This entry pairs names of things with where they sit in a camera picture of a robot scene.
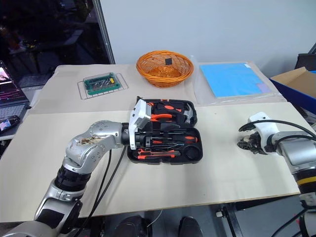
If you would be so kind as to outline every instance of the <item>black cable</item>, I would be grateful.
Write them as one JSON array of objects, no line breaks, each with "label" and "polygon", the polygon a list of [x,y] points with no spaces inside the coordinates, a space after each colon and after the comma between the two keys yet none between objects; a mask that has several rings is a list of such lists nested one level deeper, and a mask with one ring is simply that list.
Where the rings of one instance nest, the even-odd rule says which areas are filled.
[{"label": "black cable", "polygon": [[98,201],[98,199],[99,199],[99,195],[100,195],[100,193],[101,193],[101,190],[102,190],[102,187],[103,187],[103,184],[104,184],[105,177],[107,176],[107,173],[108,173],[108,170],[109,170],[109,167],[110,167],[111,157],[112,157],[112,150],[110,150],[108,165],[107,165],[107,168],[106,168],[106,170],[105,170],[105,172],[104,172],[104,175],[103,175],[103,178],[102,178],[102,182],[101,182],[101,185],[100,185],[100,188],[99,188],[97,197],[95,198],[95,201],[94,201],[93,206],[95,206],[95,204],[97,203],[97,201]]},{"label": "black cable", "polygon": [[292,217],[288,222],[286,222],[284,225],[282,225],[280,228],[278,228],[271,237],[275,237],[281,230],[283,230],[285,227],[287,227],[289,224],[291,224],[293,221],[295,221],[297,218],[299,218],[301,215],[303,215],[305,212],[307,212],[307,209],[303,209],[300,211],[297,215]]},{"label": "black cable", "polygon": [[292,237],[298,237],[301,234],[301,231],[297,232],[295,235],[293,235]]},{"label": "black cable", "polygon": [[103,190],[103,192],[102,192],[102,194],[100,195],[100,197],[99,197],[98,201],[96,202],[96,204],[93,206],[93,208],[92,208],[92,210],[91,210],[89,216],[86,218],[86,220],[85,220],[84,223],[81,225],[80,229],[76,232],[76,234],[74,235],[74,237],[78,237],[79,234],[83,231],[83,229],[85,228],[85,226],[87,225],[87,223],[88,223],[89,220],[91,219],[91,217],[92,217],[94,211],[97,209],[98,205],[100,204],[100,202],[101,202],[101,200],[102,200],[102,198],[103,198],[105,192],[107,191],[107,189],[108,189],[110,183],[112,182],[112,180],[113,180],[113,178],[114,178],[115,173],[116,173],[117,170],[118,170],[119,164],[120,164],[120,162],[122,161],[122,158],[123,158],[123,156],[124,156],[126,147],[127,147],[127,146],[124,146],[123,151],[122,151],[122,153],[120,154],[120,157],[119,157],[119,160],[118,160],[118,164],[116,165],[116,167],[115,167],[115,169],[114,169],[114,171],[113,171],[113,173],[112,173],[112,175],[111,175],[111,177],[110,177],[110,179],[109,179],[109,181],[108,181],[108,183],[107,183],[105,189]]},{"label": "black cable", "polygon": [[303,130],[304,132],[307,132],[312,137],[316,138],[316,134],[314,134],[313,132],[309,131],[308,129],[306,129],[306,128],[300,126],[300,125],[297,125],[297,124],[292,123],[292,122],[287,122],[287,121],[282,121],[282,120],[274,120],[274,119],[257,120],[257,121],[249,122],[249,123],[241,126],[240,129],[239,129],[239,132],[255,129],[255,126],[253,126],[253,125],[255,123],[262,123],[262,122],[275,122],[275,123],[287,124],[287,125],[299,128],[300,130]]},{"label": "black cable", "polygon": [[277,147],[279,145],[279,143],[285,139],[290,139],[290,138],[305,138],[305,139],[309,139],[309,140],[313,140],[316,142],[316,138],[314,137],[311,137],[311,136],[306,136],[306,135],[290,135],[290,136],[285,136],[285,137],[282,137],[280,139],[278,139],[275,143],[275,151],[277,150]]}]

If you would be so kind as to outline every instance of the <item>blue sheet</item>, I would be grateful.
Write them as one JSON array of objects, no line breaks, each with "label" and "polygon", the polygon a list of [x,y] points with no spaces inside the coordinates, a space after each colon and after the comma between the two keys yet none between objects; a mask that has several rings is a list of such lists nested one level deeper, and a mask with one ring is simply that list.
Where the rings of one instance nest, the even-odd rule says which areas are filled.
[{"label": "blue sheet", "polygon": [[201,65],[200,68],[216,97],[271,91],[246,63]]}]

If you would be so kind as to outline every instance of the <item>wire rack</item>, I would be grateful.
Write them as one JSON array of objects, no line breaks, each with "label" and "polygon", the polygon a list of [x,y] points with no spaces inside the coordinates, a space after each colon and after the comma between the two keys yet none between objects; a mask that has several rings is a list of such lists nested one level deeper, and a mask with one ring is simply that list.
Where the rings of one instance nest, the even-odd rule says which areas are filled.
[{"label": "wire rack", "polygon": [[121,73],[117,73],[117,74],[115,74],[115,76],[116,76],[116,80],[120,83],[120,88],[119,89],[105,91],[105,92],[102,92],[102,93],[99,93],[99,94],[95,94],[95,95],[89,95],[87,93],[85,87],[84,87],[83,81],[79,81],[77,83],[77,86],[78,86],[80,99],[81,100],[91,99],[91,98],[95,98],[95,97],[98,97],[98,96],[101,96],[101,95],[106,95],[106,94],[110,94],[110,93],[114,93],[114,92],[117,92],[117,91],[128,89],[128,85],[127,85],[123,75]]}]

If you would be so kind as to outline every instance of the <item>laptop screen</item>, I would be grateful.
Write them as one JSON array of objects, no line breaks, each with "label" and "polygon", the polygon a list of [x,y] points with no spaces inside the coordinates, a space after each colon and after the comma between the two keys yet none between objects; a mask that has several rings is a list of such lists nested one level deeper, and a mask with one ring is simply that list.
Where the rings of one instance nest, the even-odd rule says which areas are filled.
[{"label": "laptop screen", "polygon": [[4,68],[0,67],[0,105],[21,100],[27,100],[21,88],[15,85]]}]

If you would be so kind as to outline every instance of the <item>laptop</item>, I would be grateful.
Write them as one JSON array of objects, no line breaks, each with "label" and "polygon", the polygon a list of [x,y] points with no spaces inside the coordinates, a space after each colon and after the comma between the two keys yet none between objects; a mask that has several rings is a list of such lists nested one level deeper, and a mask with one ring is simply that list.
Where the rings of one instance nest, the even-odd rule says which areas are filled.
[{"label": "laptop", "polygon": [[[17,115],[22,120],[28,106],[28,98],[14,81],[3,61],[0,61],[0,121],[12,115]],[[18,126],[13,127],[0,136],[15,134],[17,128]]]}]

